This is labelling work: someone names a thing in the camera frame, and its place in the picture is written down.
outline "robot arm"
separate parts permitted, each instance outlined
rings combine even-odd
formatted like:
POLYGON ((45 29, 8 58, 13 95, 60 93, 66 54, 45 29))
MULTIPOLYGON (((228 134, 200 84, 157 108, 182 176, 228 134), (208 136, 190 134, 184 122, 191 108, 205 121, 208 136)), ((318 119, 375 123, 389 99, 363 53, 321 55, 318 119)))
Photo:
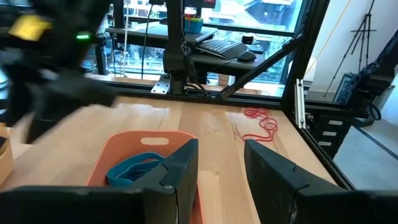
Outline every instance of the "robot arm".
POLYGON ((116 98, 104 84, 85 78, 80 68, 111 1, 29 3, 31 11, 9 14, 12 25, 0 35, 0 67, 9 79, 6 125, 33 111, 27 143, 78 108, 111 106, 116 98), (54 79, 44 77, 49 70, 54 79))
POLYGON ((380 96, 392 83, 398 65, 398 30, 377 59, 354 74, 343 90, 342 104, 349 109, 366 111, 376 96, 380 96))

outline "yellow label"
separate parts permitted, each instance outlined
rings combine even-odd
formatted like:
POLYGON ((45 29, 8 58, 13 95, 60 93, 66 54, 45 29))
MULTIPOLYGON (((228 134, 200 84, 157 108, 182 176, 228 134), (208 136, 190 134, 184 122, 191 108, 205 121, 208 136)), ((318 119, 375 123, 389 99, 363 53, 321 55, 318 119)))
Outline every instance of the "yellow label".
POLYGON ((49 22, 37 15, 24 15, 12 25, 9 33, 23 40, 38 41, 46 29, 51 28, 49 22))

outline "bin handle cutout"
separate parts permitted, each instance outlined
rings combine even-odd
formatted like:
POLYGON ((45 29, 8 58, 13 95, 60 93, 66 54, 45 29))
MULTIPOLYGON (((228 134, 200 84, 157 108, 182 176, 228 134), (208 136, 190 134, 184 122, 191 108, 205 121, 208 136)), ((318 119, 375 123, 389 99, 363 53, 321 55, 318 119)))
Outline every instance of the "bin handle cutout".
POLYGON ((150 146, 165 146, 169 144, 169 139, 160 137, 145 137, 141 139, 141 143, 150 146))

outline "black drawer unit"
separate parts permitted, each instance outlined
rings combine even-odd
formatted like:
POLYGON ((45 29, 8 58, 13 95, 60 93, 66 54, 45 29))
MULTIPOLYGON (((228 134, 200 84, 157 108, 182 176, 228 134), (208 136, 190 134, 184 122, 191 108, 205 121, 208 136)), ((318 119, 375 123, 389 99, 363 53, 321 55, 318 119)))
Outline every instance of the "black drawer unit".
POLYGON ((352 118, 309 115, 307 120, 312 136, 323 150, 334 158, 351 127, 352 118))

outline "metal bracket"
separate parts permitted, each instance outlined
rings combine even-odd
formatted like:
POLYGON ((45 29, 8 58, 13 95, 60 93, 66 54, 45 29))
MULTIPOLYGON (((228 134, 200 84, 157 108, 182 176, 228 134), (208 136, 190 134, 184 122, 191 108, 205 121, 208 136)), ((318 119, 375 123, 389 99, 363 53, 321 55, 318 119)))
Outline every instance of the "metal bracket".
POLYGON ((304 84, 303 80, 296 79, 294 85, 294 106, 295 106, 295 117, 296 124, 300 129, 306 129, 305 123, 305 104, 304 104, 304 84))
POLYGON ((160 77, 159 81, 154 85, 151 93, 155 94, 167 94, 170 89, 170 79, 165 77, 160 77))

